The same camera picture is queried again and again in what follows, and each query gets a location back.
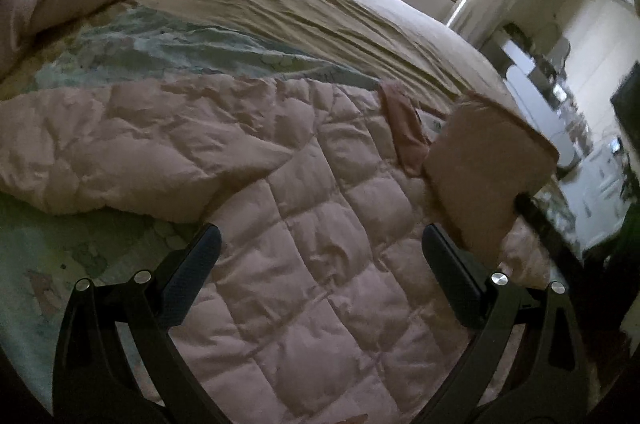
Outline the pink quilted jacket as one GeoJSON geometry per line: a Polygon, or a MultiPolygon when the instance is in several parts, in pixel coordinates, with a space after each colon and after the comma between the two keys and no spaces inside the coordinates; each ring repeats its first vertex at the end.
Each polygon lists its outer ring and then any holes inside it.
{"type": "Polygon", "coordinates": [[[1,345],[49,402],[75,282],[156,266],[212,222],[221,259],[171,333],[237,423],[407,423],[470,334],[422,255],[443,222],[541,286],[513,214],[558,159],[480,95],[416,112],[398,89],[190,75],[1,105],[1,345]]]}

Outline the green cartoon print blanket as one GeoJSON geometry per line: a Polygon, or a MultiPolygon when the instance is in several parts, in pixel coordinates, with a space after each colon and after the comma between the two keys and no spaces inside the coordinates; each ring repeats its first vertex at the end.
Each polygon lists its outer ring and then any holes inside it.
{"type": "MultiPolygon", "coordinates": [[[[139,6],[101,12],[78,28],[46,37],[4,81],[1,95],[186,73],[378,87],[375,78],[326,57],[139,6]]],[[[195,230],[109,208],[55,217],[13,196],[1,197],[1,350],[45,409],[52,408],[55,346],[75,282],[124,282],[184,248],[195,230]]]]}

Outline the white drawer dresser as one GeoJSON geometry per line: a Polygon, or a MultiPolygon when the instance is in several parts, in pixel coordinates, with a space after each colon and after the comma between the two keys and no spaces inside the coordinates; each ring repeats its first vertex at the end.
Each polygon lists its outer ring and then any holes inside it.
{"type": "Polygon", "coordinates": [[[614,153],[611,146],[594,148],[560,181],[582,252],[616,236],[630,205],[622,197],[622,151],[614,153]]]}

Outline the white low cabinet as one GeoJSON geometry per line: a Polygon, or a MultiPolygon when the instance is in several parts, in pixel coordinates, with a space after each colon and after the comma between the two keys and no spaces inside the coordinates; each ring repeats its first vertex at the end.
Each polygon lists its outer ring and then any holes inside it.
{"type": "Polygon", "coordinates": [[[534,58],[514,42],[502,28],[486,40],[482,54],[506,80],[506,88],[525,115],[526,120],[558,150],[558,169],[564,173],[579,161],[564,122],[544,95],[551,85],[534,58]]]}

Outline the black television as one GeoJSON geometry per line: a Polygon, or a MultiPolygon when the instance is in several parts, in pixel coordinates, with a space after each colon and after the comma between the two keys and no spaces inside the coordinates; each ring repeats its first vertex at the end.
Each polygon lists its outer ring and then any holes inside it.
{"type": "Polygon", "coordinates": [[[610,101],[620,126],[632,143],[638,147],[640,130],[640,63],[638,61],[634,62],[610,101]]]}

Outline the tan bed sheet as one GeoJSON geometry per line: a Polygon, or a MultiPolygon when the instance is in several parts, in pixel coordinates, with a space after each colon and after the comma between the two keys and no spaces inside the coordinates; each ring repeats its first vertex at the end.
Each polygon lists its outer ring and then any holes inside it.
{"type": "Polygon", "coordinates": [[[276,40],[379,80],[447,113],[466,92],[518,106],[488,60],[401,0],[135,0],[183,20],[276,40]]]}

